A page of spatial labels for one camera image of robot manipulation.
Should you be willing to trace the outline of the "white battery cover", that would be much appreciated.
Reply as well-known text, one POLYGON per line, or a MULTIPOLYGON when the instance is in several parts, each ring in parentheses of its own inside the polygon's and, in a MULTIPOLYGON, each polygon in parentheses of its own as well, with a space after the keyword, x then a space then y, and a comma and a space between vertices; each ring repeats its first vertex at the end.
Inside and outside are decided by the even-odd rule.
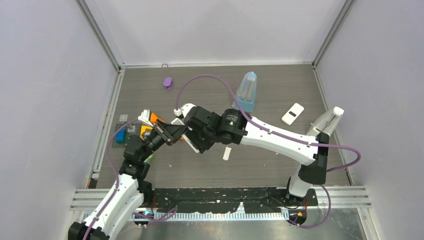
POLYGON ((224 161, 228 161, 229 160, 229 157, 230 157, 230 154, 231 154, 231 150, 232 149, 230 147, 228 147, 228 146, 225 147, 224 154, 223 154, 223 157, 222 157, 222 159, 224 161))

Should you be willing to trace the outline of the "white remote control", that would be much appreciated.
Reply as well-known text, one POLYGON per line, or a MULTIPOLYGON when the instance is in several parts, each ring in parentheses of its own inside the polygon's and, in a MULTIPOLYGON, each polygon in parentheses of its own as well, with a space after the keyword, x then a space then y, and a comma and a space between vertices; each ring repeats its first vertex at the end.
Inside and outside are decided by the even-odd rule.
MULTIPOLYGON (((184 125, 183 121, 176 117, 174 120, 171 121, 172 125, 184 125)), ((200 153, 200 151, 194 146, 192 141, 183 133, 181 137, 184 139, 184 141, 193 149, 195 153, 200 153)))

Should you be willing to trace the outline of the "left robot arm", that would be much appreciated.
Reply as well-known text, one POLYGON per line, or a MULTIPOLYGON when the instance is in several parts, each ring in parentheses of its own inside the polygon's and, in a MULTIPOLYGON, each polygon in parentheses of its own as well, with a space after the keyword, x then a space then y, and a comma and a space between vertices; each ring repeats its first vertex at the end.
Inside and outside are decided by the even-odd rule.
POLYGON ((128 137, 124 160, 115 170, 115 182, 82 222, 74 222, 67 233, 69 240, 115 240, 138 207, 153 202, 152 184, 145 180, 154 152, 161 146, 175 144, 187 130, 184 124, 169 124, 158 120, 145 138, 138 134, 128 137))

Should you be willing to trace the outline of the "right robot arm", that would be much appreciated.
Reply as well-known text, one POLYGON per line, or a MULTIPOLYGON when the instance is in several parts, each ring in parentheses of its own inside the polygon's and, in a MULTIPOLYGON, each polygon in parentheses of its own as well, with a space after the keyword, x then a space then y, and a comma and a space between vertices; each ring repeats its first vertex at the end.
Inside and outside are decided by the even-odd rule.
POLYGON ((313 185, 326 183, 328 134, 313 136, 290 132, 232 108, 219 115, 187 103, 180 110, 183 123, 188 127, 185 138, 200 153, 216 143, 236 144, 263 148, 297 161, 298 170, 289 179, 285 192, 291 205, 299 205, 313 185))

